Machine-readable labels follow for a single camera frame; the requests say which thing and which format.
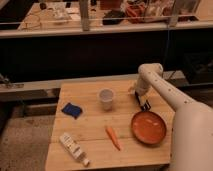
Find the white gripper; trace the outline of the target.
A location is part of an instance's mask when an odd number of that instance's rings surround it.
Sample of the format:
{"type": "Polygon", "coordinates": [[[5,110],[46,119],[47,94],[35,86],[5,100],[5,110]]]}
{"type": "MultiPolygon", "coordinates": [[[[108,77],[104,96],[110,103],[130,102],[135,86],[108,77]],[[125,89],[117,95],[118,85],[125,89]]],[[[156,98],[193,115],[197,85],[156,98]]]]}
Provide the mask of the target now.
{"type": "Polygon", "coordinates": [[[145,104],[144,104],[145,108],[141,104],[141,101],[140,101],[140,98],[142,98],[143,96],[145,96],[147,92],[148,92],[148,88],[147,87],[143,87],[138,82],[135,83],[135,98],[136,98],[136,100],[137,100],[137,102],[138,102],[138,104],[140,106],[140,109],[142,111],[150,110],[151,109],[151,105],[150,105],[148,99],[145,100],[145,104]]]}

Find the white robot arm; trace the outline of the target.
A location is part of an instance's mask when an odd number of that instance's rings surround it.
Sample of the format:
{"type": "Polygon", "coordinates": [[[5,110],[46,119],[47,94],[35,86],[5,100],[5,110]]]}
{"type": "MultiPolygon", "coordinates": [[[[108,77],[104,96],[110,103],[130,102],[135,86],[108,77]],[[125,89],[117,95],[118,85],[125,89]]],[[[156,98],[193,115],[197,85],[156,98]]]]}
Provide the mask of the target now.
{"type": "Polygon", "coordinates": [[[140,65],[135,91],[143,96],[153,87],[175,112],[169,170],[213,171],[213,108],[177,89],[162,73],[160,63],[140,65]]]}

